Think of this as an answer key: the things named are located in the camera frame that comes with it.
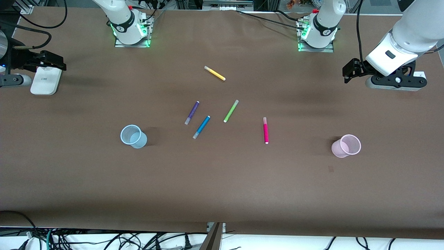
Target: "pink marker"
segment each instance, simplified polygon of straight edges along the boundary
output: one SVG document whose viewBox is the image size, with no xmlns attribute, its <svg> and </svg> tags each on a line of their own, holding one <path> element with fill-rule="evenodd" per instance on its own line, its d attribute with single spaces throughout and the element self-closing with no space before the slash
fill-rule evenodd
<svg viewBox="0 0 444 250">
<path fill-rule="evenodd" d="M 265 144 L 268 144 L 268 127 L 267 127 L 267 118 L 264 117 L 264 141 Z"/>
</svg>

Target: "blue marker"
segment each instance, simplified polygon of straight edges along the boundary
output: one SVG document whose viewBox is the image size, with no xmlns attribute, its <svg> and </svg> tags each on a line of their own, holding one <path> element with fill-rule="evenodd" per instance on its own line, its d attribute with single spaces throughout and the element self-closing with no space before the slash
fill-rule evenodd
<svg viewBox="0 0 444 250">
<path fill-rule="evenodd" d="M 197 138 L 197 136 L 200 134 L 200 132 L 202 132 L 203 128 L 205 128 L 205 125 L 208 123 L 209 120 L 210 120 L 210 116 L 207 116 L 205 118 L 205 120 L 203 120 L 202 124 L 199 126 L 196 133 L 194 134 L 193 139 Z"/>
</svg>

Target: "cable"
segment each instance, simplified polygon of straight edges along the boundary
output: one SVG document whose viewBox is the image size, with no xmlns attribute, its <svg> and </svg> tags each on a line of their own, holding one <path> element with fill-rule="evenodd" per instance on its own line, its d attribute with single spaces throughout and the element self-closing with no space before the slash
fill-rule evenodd
<svg viewBox="0 0 444 250">
<path fill-rule="evenodd" d="M 156 13 L 156 10 L 157 10 L 157 9 L 154 9 L 153 13 L 152 13 L 149 17 L 147 17 L 147 18 L 145 18 L 145 19 L 142 19 L 142 22 L 144 22 L 144 21 L 150 19 L 152 16 L 154 16 L 154 14 Z"/>
<path fill-rule="evenodd" d="M 159 239 L 163 235 L 166 235 L 166 233 L 157 233 L 153 238 L 151 238 L 148 243 L 142 248 L 142 250 L 145 250 L 147 247 L 149 247 L 153 242 L 156 241 L 156 239 Z"/>
<path fill-rule="evenodd" d="M 432 53 L 435 53 L 436 51 L 441 50 L 442 48 L 444 48 L 444 44 L 441 45 L 440 47 L 436 48 L 436 49 L 433 49 L 433 50 L 431 49 L 431 50 L 427 51 L 427 52 L 424 53 L 424 54 L 432 54 Z"/>
<path fill-rule="evenodd" d="M 187 235 L 190 235 L 190 234 L 207 234 L 207 233 L 187 233 Z M 162 243 L 162 242 L 164 242 L 164 241 L 167 241 L 167 240 L 169 240 L 169 239 L 176 238 L 176 237 L 180 237 L 180 236 L 185 236 L 185 235 L 186 235 L 186 234 L 178 234 L 178 235 L 175 235 L 175 236 L 168 237 L 168 238 L 166 238 L 166 239 L 163 239 L 163 240 L 159 241 L 159 244 Z"/>
<path fill-rule="evenodd" d="M 111 240 L 107 240 L 107 241 L 102 241 L 102 242 L 66 242 L 69 245 L 74 245 L 74 244 L 89 244 L 89 245 L 98 245 L 98 244 L 103 244 L 106 242 L 109 242 Z"/>
<path fill-rule="evenodd" d="M 287 15 L 287 14 L 285 14 L 283 11 L 280 11 L 280 10 L 275 10 L 274 12 L 276 12 L 276 13 L 281 13 L 282 15 L 284 15 L 286 18 L 288 18 L 288 19 L 290 19 L 290 20 L 292 20 L 292 21 L 296 21 L 297 22 L 297 18 L 292 18 L 292 17 L 290 17 L 289 15 Z"/>
<path fill-rule="evenodd" d="M 24 213 L 22 213 L 22 212 L 18 212 L 18 211 L 13 211 L 13 210 L 2 210 L 2 211 L 0 211 L 0 214 L 2 214 L 2 213 L 18 214 L 18 215 L 23 216 L 23 217 L 29 222 L 29 224 L 31 224 L 31 226 L 33 227 L 33 229 L 34 229 L 36 235 L 39 235 L 39 232 L 37 231 L 37 227 L 35 226 L 35 224 L 34 224 L 34 223 L 32 222 L 32 220 L 31 220 L 28 216 L 26 216 Z"/>
<path fill-rule="evenodd" d="M 18 250 L 25 250 L 26 249 L 26 245 L 28 244 L 29 239 L 27 239 L 25 242 L 23 242 L 23 244 L 19 247 Z"/>
<path fill-rule="evenodd" d="M 289 24 L 284 24 L 284 23 L 276 22 L 276 21 L 273 21 L 273 20 L 270 20 L 270 19 L 266 19 L 266 18 L 263 18 L 263 17 L 260 17 L 260 16 L 251 15 L 251 14 L 248 14 L 248 13 L 245 13 L 245 12 L 242 12 L 242 11 L 238 11 L 238 10 L 235 10 L 235 12 L 239 12 L 239 13 L 247 15 L 247 16 L 256 17 L 256 18 L 259 18 L 259 19 L 262 19 L 262 20 L 265 20 L 265 21 L 269 21 L 269 22 L 272 22 L 272 23 L 275 23 L 275 24 L 280 24 L 280 25 L 284 25 L 284 26 L 287 26 L 287 27 L 295 28 L 295 29 L 300 29 L 300 30 L 304 29 L 303 27 L 296 27 L 296 26 L 292 26 L 292 25 L 289 25 Z"/>
<path fill-rule="evenodd" d="M 119 238 L 121 235 L 122 235 L 122 234 L 118 234 L 118 235 L 114 236 L 114 238 L 112 238 L 112 239 L 108 242 L 108 244 L 105 246 L 105 248 L 104 248 L 103 250 L 107 250 L 107 248 L 111 245 L 111 243 L 112 243 L 113 241 L 115 241 L 117 238 Z"/>
<path fill-rule="evenodd" d="M 364 247 L 365 248 L 365 250 L 370 250 L 369 249 L 369 244 L 367 243 L 367 239 L 365 238 L 365 237 L 362 237 L 363 239 L 364 239 L 364 242 L 365 242 L 365 246 L 364 245 L 362 245 L 360 242 L 359 242 L 359 239 L 358 239 L 358 237 L 356 237 L 355 239 L 356 239 L 356 242 L 361 246 L 361 247 Z"/>
<path fill-rule="evenodd" d="M 51 34 L 50 34 L 49 32 L 47 32 L 47 31 L 44 31 L 44 30 L 39 30 L 39 29 L 34 29 L 34 28 L 28 28 L 28 27 L 24 27 L 24 26 L 21 26 L 21 25 L 11 24 L 11 23 L 8 23 L 8 22 L 2 21 L 2 20 L 0 20 L 0 24 L 6 24 L 6 25 L 8 25 L 8 26 L 13 26 L 13 27 L 20 28 L 20 29 L 24 29 L 24 30 L 31 31 L 31 32 L 42 33 L 42 34 L 45 34 L 45 35 L 48 36 L 48 38 L 46 39 L 46 41 L 45 41 L 44 43 L 42 43 L 41 45 L 39 45 L 39 46 L 14 46 L 15 49 L 36 49 L 36 48 L 43 48 L 44 46 L 46 46 L 47 44 L 49 44 L 49 41 L 51 41 L 51 38 L 52 38 Z"/>
<path fill-rule="evenodd" d="M 139 247 L 138 249 L 141 249 L 141 248 L 142 248 L 142 246 L 141 246 L 141 241 L 140 241 L 140 239 L 137 237 L 138 234 L 131 234 L 131 235 L 132 235 L 132 236 L 131 236 L 129 239 L 123 237 L 123 239 L 124 239 L 125 241 L 120 242 L 119 250 L 121 250 L 121 249 L 123 248 L 123 246 L 124 246 L 125 244 L 127 244 L 127 243 L 138 246 L 138 247 Z M 134 238 L 134 237 L 135 237 L 136 239 L 138 239 L 139 244 L 136 244 L 134 241 L 131 240 L 131 239 Z"/>
<path fill-rule="evenodd" d="M 396 240 L 396 238 L 393 238 L 391 241 L 390 241 L 390 243 L 388 244 L 389 246 L 388 246 L 388 250 L 391 250 L 391 248 L 392 248 L 392 243 L 393 243 L 393 241 L 395 241 Z"/>
<path fill-rule="evenodd" d="M 363 1 L 364 0 L 361 0 L 359 2 L 358 12 L 357 12 L 357 15 L 356 15 L 356 34 L 358 36 L 359 59 L 361 60 L 362 67 L 364 68 L 365 71 L 367 71 L 367 68 L 365 67 L 364 61 L 362 60 L 362 42 L 361 42 L 361 34 L 359 33 L 359 14 L 361 13 L 361 6 L 362 6 L 362 2 Z"/>
<path fill-rule="evenodd" d="M 333 238 L 330 240 L 330 243 L 329 243 L 329 245 L 327 246 L 327 248 L 326 248 L 325 250 L 329 250 L 329 249 L 330 249 L 330 247 L 332 246 L 333 241 L 334 241 L 335 239 L 336 239 L 336 236 L 333 237 Z"/>
<path fill-rule="evenodd" d="M 28 18 L 24 17 L 20 13 L 20 11 L 16 10 L 14 7 L 13 7 L 13 9 L 20 15 L 21 18 L 25 19 L 28 23 L 30 23 L 30 24 L 32 24 L 34 26 L 37 26 L 39 28 L 57 28 L 57 27 L 60 27 L 66 21 L 66 18 L 68 16 L 68 6 L 66 5 L 66 0 L 63 0 L 63 2 L 65 3 L 65 17 L 63 18 L 63 20 L 58 25 L 54 25 L 54 26 L 42 26 L 42 25 L 36 24 L 36 23 L 30 21 Z"/>
<path fill-rule="evenodd" d="M 187 234 L 185 234 L 185 247 L 183 248 L 184 250 L 188 250 L 193 248 L 193 246 L 190 243 L 190 238 L 188 237 Z"/>
<path fill-rule="evenodd" d="M 51 236 L 51 232 L 52 232 L 53 230 L 55 230 L 55 229 L 49 230 L 49 231 L 48 231 L 48 234 L 46 235 L 46 250 L 50 250 L 50 249 L 49 249 L 49 238 L 50 238 L 50 236 Z"/>
</svg>

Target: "yellow marker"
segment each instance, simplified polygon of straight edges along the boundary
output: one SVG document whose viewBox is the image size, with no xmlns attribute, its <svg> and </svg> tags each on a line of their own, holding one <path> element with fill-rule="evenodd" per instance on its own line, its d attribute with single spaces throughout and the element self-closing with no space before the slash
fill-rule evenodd
<svg viewBox="0 0 444 250">
<path fill-rule="evenodd" d="M 208 70 L 210 73 L 212 73 L 213 75 L 219 77 L 219 79 L 221 79 L 222 81 L 225 81 L 225 77 L 221 76 L 219 73 L 217 73 L 216 71 L 208 68 L 205 66 L 205 69 Z"/>
</svg>

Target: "brown table surface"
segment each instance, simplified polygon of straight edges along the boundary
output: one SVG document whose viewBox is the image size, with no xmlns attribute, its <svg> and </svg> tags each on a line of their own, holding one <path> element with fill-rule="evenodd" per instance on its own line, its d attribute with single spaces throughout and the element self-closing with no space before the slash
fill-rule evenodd
<svg viewBox="0 0 444 250">
<path fill-rule="evenodd" d="M 50 25 L 63 14 L 35 8 L 30 18 Z M 398 19 L 362 16 L 365 55 Z M 2 210 L 37 226 L 203 231 L 222 221 L 236 233 L 443 238 L 438 54 L 417 60 L 422 90 L 375 90 L 366 77 L 346 85 L 341 76 L 358 57 L 355 16 L 342 19 L 335 53 L 298 52 L 292 28 L 233 11 L 166 11 L 151 48 L 114 48 L 106 21 L 101 9 L 69 8 L 51 30 L 45 49 L 68 68 L 53 96 L 0 89 Z M 148 135 L 147 147 L 120 141 L 128 124 Z M 362 150 L 336 158 L 332 140 L 348 133 Z"/>
</svg>

